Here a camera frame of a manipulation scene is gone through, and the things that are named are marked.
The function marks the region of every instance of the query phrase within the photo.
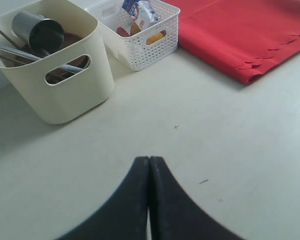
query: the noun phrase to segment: white table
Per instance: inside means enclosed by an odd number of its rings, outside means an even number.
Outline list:
[[[150,155],[243,238],[300,240],[300,54],[250,86],[182,49],[141,72],[110,63],[110,99],[68,124],[0,91],[0,240],[63,235]]]

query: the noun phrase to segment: metal cup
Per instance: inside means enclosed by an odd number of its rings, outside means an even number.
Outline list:
[[[40,57],[60,50],[65,40],[65,31],[57,21],[27,11],[13,18],[12,30]]]

